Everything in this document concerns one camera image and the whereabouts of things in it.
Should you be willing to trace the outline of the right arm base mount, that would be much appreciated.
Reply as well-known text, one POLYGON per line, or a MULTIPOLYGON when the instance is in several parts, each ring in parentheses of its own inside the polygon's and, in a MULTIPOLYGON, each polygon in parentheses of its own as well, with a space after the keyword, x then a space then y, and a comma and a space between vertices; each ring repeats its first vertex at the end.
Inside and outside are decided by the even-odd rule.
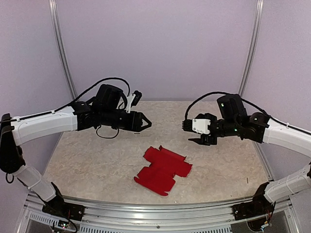
POLYGON ((252 218, 274 211, 274 205, 269 202, 251 201, 232 206, 235 220, 252 218))

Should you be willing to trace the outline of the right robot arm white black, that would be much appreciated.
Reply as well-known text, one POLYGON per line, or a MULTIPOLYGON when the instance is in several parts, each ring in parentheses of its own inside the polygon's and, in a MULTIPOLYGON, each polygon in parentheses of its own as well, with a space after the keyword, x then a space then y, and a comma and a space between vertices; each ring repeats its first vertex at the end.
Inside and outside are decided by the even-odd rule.
MULTIPOLYGON (((222 115, 221 119, 210 113, 199 114, 194 119, 187 118, 191 107, 207 95, 199 97, 186 109, 182 129, 200 135, 199 138, 193 138, 193 142, 211 146, 217 144, 219 137, 237 136, 241 140, 249 139, 257 143, 277 145, 307 157, 311 156, 310 131, 284 123, 259 107, 256 107, 257 112, 248 115, 244 104, 253 107, 255 104, 238 94, 226 92, 219 94, 221 97, 217 99, 217 104, 222 115)), ((311 166, 306 165, 287 177, 261 185, 254 195, 255 200, 249 203, 248 210, 252 215, 258 216, 267 208, 268 203, 310 187, 311 166)))

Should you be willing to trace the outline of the red paper box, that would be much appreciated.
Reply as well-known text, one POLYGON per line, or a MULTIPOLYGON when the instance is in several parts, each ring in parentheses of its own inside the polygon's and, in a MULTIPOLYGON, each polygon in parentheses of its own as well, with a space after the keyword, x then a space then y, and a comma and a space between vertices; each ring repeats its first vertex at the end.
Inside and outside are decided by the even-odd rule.
POLYGON ((167 196, 171 191, 175 176, 187 177, 192 169, 185 156, 162 146, 158 149, 149 147, 143 157, 150 165, 143 167, 134 181, 161 196, 167 196))

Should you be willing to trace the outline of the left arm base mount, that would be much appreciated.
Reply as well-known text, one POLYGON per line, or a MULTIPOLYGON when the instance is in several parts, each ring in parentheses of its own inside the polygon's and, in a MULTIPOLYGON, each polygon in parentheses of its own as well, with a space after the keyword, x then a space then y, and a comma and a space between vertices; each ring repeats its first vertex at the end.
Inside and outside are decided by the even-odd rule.
POLYGON ((83 205, 67 202, 60 206, 54 207, 49 207, 45 204, 42 208, 42 212, 44 213, 76 221, 82 220, 82 217, 84 216, 84 211, 85 207, 83 205))

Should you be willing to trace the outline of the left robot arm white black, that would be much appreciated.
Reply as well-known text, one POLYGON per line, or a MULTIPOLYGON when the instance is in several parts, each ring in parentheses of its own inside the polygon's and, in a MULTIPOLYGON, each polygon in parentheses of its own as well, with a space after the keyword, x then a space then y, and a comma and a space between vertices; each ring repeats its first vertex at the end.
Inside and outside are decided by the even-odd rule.
POLYGON ((35 192, 56 215, 65 215, 68 205, 60 191, 34 167, 26 165, 21 145, 55 133, 98 129, 101 126, 139 133, 152 125, 142 112, 131 109, 141 97, 139 91, 126 96, 120 88, 102 84, 96 96, 86 102, 74 100, 60 109, 31 116, 4 114, 0 121, 1 171, 13 175, 35 192))

